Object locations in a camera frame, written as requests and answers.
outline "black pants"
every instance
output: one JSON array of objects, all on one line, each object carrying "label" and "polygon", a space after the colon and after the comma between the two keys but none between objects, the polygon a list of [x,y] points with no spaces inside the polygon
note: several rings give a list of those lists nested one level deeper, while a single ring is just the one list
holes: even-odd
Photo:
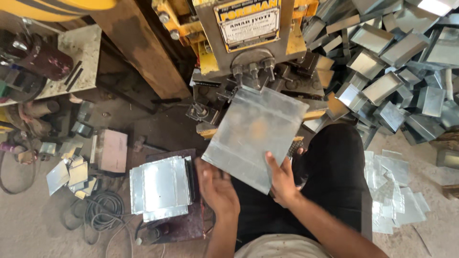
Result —
[{"label": "black pants", "polygon": [[[358,132],[347,124],[323,128],[294,172],[308,175],[301,193],[371,240],[371,196],[364,178],[365,157]],[[241,203],[236,250],[265,234],[296,234],[317,241],[288,210],[269,195],[232,178]]]}]

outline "yellow motor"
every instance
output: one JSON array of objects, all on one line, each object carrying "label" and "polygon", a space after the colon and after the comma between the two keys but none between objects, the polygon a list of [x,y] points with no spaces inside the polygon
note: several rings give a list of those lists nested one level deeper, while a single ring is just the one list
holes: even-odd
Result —
[{"label": "yellow motor", "polygon": [[1,0],[0,10],[39,21],[65,22],[113,8],[117,0]]}]

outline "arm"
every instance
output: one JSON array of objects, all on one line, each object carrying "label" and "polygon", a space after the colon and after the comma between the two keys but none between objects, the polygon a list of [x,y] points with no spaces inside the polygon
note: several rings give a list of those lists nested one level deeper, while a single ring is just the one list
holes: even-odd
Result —
[{"label": "arm", "polygon": [[231,177],[200,158],[195,160],[195,164],[199,191],[217,219],[205,258],[233,258],[241,208]]},{"label": "arm", "polygon": [[279,167],[272,153],[267,152],[266,161],[273,173],[271,191],[275,201],[288,208],[334,258],[387,257],[372,242],[306,199],[295,187],[288,158]]}]

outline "brown wooden board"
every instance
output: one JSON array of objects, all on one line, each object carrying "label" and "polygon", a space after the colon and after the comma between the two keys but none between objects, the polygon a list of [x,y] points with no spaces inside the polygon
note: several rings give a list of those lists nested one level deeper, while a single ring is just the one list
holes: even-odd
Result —
[{"label": "brown wooden board", "polygon": [[91,17],[161,98],[191,96],[134,0],[120,0]]}]

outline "white shirt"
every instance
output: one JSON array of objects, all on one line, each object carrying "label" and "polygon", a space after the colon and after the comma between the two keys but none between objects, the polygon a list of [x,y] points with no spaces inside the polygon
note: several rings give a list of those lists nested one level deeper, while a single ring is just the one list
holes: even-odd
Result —
[{"label": "white shirt", "polygon": [[331,258],[317,242],[299,235],[264,235],[239,249],[235,258]]}]

